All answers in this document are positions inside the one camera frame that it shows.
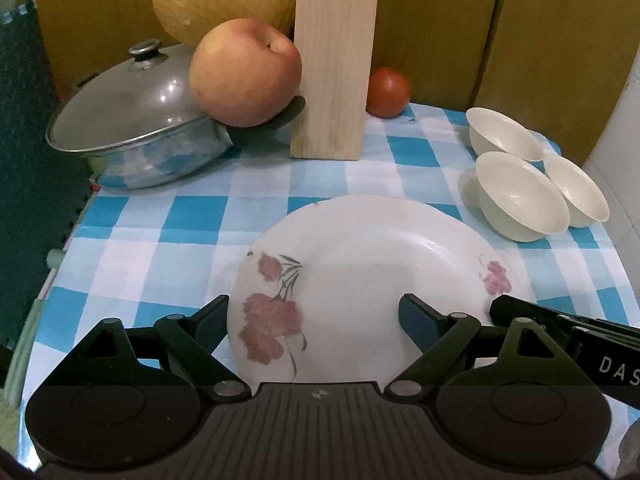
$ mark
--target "tomato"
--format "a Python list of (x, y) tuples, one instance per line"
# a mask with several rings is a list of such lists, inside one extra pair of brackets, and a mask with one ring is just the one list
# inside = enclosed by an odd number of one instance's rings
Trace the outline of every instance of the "tomato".
[(402, 113), (411, 99), (411, 85), (399, 72), (382, 67), (369, 77), (367, 112), (389, 118)]

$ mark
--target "pot lid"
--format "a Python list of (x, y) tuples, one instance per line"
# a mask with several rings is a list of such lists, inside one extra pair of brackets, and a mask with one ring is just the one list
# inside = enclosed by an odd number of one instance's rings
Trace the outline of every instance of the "pot lid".
[(160, 45), (147, 40), (131, 47), (133, 59), (82, 87), (51, 121), (49, 144), (63, 152), (104, 150), (203, 117), (189, 88), (194, 49)]

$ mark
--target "lid knob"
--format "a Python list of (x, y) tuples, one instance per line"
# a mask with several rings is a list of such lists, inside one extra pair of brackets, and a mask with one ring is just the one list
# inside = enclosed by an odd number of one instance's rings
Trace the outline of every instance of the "lid knob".
[(162, 41), (156, 40), (156, 38), (150, 38), (149, 40), (142, 41), (132, 47), (129, 47), (128, 52), (136, 61), (144, 61), (157, 56), (158, 49), (161, 45)]
[(133, 56), (133, 63), (129, 66), (129, 71), (146, 70), (166, 61), (168, 59), (167, 54), (161, 54), (158, 51), (160, 45), (162, 45), (162, 41), (150, 38), (130, 47), (128, 52)]

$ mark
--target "white plate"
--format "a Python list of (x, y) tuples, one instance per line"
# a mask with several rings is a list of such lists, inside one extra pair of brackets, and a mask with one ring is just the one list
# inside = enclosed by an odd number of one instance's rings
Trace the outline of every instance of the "white plate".
[(266, 381), (383, 388), (420, 357), (398, 321), (408, 292), (483, 324), (501, 292), (527, 299), (484, 238), (431, 206), (348, 195), (298, 209), (240, 266), (227, 317), (238, 372), (254, 391)]

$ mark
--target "apple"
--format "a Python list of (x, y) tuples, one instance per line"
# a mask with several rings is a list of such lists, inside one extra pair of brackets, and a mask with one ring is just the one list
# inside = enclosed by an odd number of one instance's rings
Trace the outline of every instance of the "apple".
[(191, 61), (193, 98), (214, 119), (247, 128), (269, 121), (293, 99), (302, 58), (284, 34), (253, 18), (206, 34)]

